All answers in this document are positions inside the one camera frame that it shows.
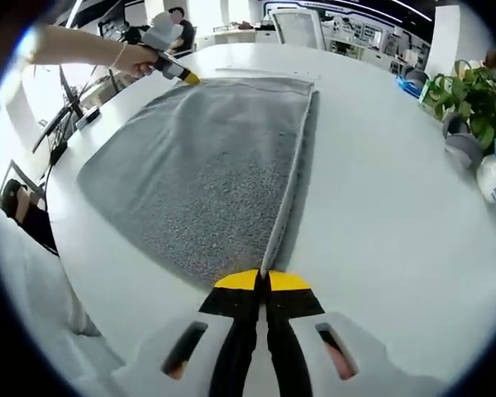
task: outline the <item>gray towel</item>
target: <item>gray towel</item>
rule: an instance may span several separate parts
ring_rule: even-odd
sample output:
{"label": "gray towel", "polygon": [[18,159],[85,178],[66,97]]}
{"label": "gray towel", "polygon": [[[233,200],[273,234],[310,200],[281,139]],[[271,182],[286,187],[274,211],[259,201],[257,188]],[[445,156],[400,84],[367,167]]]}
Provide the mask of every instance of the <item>gray towel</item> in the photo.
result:
{"label": "gray towel", "polygon": [[114,134],[79,187],[132,244],[202,286],[259,268],[279,248],[311,99],[312,84],[284,78],[175,88]]}

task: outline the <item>human hand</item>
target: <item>human hand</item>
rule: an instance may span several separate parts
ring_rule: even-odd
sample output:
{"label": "human hand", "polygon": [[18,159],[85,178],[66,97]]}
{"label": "human hand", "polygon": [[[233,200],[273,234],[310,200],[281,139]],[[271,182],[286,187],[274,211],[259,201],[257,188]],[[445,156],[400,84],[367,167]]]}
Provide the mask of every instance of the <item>human hand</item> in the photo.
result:
{"label": "human hand", "polygon": [[130,74],[139,79],[153,71],[153,64],[158,59],[158,54],[142,45],[128,45],[123,51],[114,68]]}

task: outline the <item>potted plant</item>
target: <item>potted plant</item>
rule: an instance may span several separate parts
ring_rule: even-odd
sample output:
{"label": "potted plant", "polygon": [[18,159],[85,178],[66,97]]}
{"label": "potted plant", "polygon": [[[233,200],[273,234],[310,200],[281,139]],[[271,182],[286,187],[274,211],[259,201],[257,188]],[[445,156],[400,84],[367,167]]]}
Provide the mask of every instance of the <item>potted plant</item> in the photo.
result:
{"label": "potted plant", "polygon": [[494,153],[496,76],[491,69],[472,68],[468,62],[458,60],[455,76],[438,74],[428,83],[427,95],[436,117],[445,122],[445,135],[447,132],[469,134],[471,137],[465,138],[472,139],[472,143],[474,137],[477,139],[481,158],[483,154]]}

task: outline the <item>office chair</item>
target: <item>office chair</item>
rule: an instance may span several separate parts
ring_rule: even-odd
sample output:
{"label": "office chair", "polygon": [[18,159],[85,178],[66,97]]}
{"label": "office chair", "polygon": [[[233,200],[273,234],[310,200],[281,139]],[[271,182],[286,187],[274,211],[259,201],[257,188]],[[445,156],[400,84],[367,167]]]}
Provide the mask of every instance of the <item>office chair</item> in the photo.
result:
{"label": "office chair", "polygon": [[316,11],[306,8],[270,12],[280,44],[299,45],[325,50],[322,23]]}

